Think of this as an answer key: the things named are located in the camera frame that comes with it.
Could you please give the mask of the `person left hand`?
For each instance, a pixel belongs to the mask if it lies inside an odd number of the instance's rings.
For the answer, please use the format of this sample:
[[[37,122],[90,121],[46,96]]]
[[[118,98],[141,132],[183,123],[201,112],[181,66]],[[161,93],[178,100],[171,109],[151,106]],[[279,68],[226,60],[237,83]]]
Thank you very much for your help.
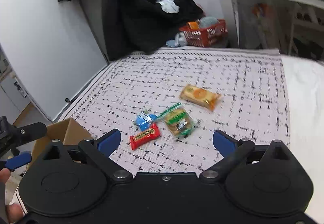
[[[11,172],[7,168],[3,168],[0,172],[1,183],[6,184],[11,176]],[[9,223],[15,223],[24,217],[24,213],[20,204],[6,205],[6,214]]]

